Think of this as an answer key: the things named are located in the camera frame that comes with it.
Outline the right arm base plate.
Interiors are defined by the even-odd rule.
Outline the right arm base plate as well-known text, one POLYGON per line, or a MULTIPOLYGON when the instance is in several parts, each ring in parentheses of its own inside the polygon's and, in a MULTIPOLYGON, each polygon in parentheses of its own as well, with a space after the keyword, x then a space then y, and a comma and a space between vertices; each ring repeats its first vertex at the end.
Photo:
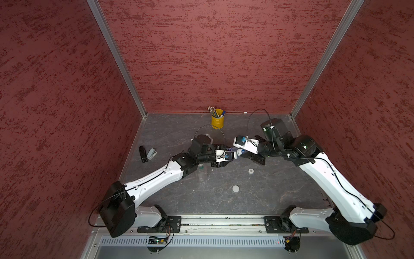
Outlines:
POLYGON ((264 225, 267 234, 308 234, 308 228, 296 227, 288 217, 265 216, 264 225))

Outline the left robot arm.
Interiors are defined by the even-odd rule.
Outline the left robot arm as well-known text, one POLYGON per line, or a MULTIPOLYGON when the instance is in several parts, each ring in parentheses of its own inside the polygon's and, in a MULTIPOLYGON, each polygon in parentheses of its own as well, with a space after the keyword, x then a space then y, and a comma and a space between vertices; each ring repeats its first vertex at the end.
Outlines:
POLYGON ((129 183, 114 182, 108 188, 97 211, 111 237, 126 233, 133 224, 139 227, 160 227, 166 218, 160 206, 143 207, 142 203, 171 183, 194 173, 199 164, 226 166, 237 159, 239 149, 214 145, 206 135, 199 135, 186 152, 171 157, 166 165, 153 173, 129 183))

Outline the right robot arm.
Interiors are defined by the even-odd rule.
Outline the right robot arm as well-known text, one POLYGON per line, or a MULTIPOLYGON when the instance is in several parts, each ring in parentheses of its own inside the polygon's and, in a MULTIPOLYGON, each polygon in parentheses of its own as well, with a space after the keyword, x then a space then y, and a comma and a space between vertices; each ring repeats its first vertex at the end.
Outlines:
POLYGON ((280 119, 261 124, 264 138, 237 136, 234 146, 244 158, 261 162, 282 157, 309 175, 332 200, 328 209, 305 209, 290 206, 281 215, 281 225, 288 231, 313 228, 329 232, 348 245, 358 245, 376 236, 377 222, 387 213, 385 206, 364 197, 335 168, 327 154, 307 135, 293 137, 280 119))

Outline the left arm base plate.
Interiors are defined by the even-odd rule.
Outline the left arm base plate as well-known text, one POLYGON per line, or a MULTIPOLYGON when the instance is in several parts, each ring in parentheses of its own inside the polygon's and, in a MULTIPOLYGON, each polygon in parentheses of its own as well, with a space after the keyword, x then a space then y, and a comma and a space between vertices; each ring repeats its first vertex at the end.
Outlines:
POLYGON ((179 233, 181 230, 181 216, 167 216, 162 218, 161 221, 153 228, 138 227, 138 233, 179 233))

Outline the clear bottle blue label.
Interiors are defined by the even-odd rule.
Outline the clear bottle blue label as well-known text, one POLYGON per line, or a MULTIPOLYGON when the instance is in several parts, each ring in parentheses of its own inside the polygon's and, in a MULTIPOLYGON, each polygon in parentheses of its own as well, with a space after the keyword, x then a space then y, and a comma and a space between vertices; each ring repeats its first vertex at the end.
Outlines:
POLYGON ((245 153, 245 150, 244 150, 244 149, 242 149, 242 148, 239 148, 239 149, 236 151, 237 157, 242 156, 244 153, 245 153))

